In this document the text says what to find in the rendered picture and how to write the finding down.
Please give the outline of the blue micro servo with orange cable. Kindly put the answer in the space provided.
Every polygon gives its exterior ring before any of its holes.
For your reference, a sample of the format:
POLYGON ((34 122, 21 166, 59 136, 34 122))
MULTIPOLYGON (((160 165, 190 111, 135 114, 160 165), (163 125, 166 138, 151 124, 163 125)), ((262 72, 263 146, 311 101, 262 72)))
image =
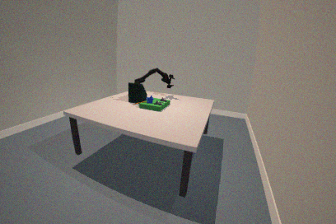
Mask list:
POLYGON ((147 100, 147 103, 152 103, 152 100, 154 100, 154 99, 153 99, 152 96, 150 96, 150 97, 146 98, 146 100, 147 100))

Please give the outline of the green flat panel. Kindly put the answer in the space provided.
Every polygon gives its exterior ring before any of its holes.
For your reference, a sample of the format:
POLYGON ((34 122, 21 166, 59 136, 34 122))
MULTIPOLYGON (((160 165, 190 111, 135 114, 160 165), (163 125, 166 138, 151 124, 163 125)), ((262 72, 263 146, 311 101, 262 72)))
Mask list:
POLYGON ((161 111, 170 104, 170 100, 164 100, 163 97, 161 99, 158 98, 153 99, 154 100, 152 100, 152 103, 147 103, 147 100, 143 101, 142 103, 139 103, 139 108, 146 110, 161 111))

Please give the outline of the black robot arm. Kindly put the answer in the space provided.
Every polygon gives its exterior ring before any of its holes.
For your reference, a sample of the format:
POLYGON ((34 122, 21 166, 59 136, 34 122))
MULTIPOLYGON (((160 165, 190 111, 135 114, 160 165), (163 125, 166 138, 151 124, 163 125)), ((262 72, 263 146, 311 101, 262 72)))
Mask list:
POLYGON ((150 76, 151 74, 155 73, 155 72, 158 72, 159 74, 161 74, 161 76, 163 77, 161 80, 165 83, 168 84, 168 80, 169 80, 169 77, 168 77, 168 74, 165 73, 165 72, 162 72, 160 69, 158 68, 153 68, 151 70, 148 71, 147 74, 145 74, 144 76, 138 78, 138 79, 135 79, 135 83, 142 83, 145 81, 145 78, 147 78, 148 76, 150 76))

